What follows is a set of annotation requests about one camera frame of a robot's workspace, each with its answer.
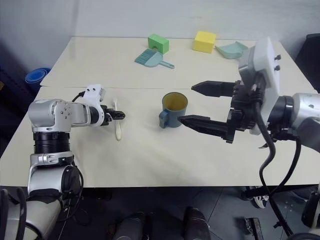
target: toothbrush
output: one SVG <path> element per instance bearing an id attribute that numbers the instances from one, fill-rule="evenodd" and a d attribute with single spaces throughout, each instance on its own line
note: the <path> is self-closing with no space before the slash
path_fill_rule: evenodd
<path id="1" fill-rule="evenodd" d="M 118 107 L 117 107 L 117 99 L 114 98 L 113 99 L 113 107 L 114 107 L 114 110 L 117 111 L 118 110 Z M 120 122 L 119 120 L 114 120 L 115 121 L 115 138 L 120 141 L 121 140 L 121 128 L 120 128 Z"/>

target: green block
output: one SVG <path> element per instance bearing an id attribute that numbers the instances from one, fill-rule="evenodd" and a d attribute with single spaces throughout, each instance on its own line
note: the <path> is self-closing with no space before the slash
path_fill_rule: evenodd
<path id="1" fill-rule="evenodd" d="M 165 54 L 169 51 L 169 40 L 157 34 L 148 37 L 148 46 L 150 49 L 157 49 L 158 52 Z"/>

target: mug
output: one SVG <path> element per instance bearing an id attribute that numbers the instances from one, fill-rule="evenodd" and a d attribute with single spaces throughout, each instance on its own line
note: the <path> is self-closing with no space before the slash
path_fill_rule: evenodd
<path id="1" fill-rule="evenodd" d="M 184 116 L 188 105 L 188 99 L 179 92 L 169 92 L 162 98 L 162 112 L 159 114 L 161 128 L 176 128 L 181 125 L 178 117 Z"/>

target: white table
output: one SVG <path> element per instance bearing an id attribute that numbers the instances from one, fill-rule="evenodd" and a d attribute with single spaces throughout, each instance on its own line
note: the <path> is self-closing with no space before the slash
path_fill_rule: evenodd
<path id="1" fill-rule="evenodd" d="M 71 100 L 80 87 L 42 87 L 37 99 Z M 234 143 L 198 133 L 185 126 L 159 127 L 162 97 L 172 89 L 107 88 L 103 104 L 113 97 L 126 113 L 121 122 L 123 138 L 117 141 L 115 125 L 73 128 L 71 150 L 84 176 L 85 187 L 146 186 L 256 186 L 258 170 L 269 150 L 261 136 L 237 132 Z M 225 121 L 230 98 L 210 98 L 191 90 L 180 90 L 188 98 L 186 114 Z M 26 116 L 0 160 L 0 185 L 26 186 L 29 155 L 33 152 L 31 124 Z M 276 143 L 276 157 L 265 170 L 268 185 L 277 185 L 294 156 L 295 143 Z M 303 147 L 289 185 L 319 181 L 319 154 Z"/>
<path id="2" fill-rule="evenodd" d="M 234 42 L 217 40 L 216 45 Z M 255 45 L 255 41 L 240 42 L 248 47 Z M 73 37 L 41 85 L 86 87 L 101 83 L 106 88 L 190 89 L 206 80 L 241 79 L 238 59 L 225 59 L 215 49 L 211 54 L 194 51 L 192 44 L 192 39 L 170 39 L 170 50 L 163 58 L 175 69 L 161 65 L 149 68 L 134 62 L 148 47 L 146 38 Z M 283 46 L 275 41 L 273 47 L 282 56 L 281 94 L 315 93 Z"/>

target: yellow block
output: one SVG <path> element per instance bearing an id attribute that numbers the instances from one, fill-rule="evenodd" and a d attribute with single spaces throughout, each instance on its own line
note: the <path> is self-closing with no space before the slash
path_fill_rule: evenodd
<path id="1" fill-rule="evenodd" d="M 216 35 L 214 33 L 198 31 L 195 36 L 192 49 L 210 54 L 214 48 L 215 41 Z"/>

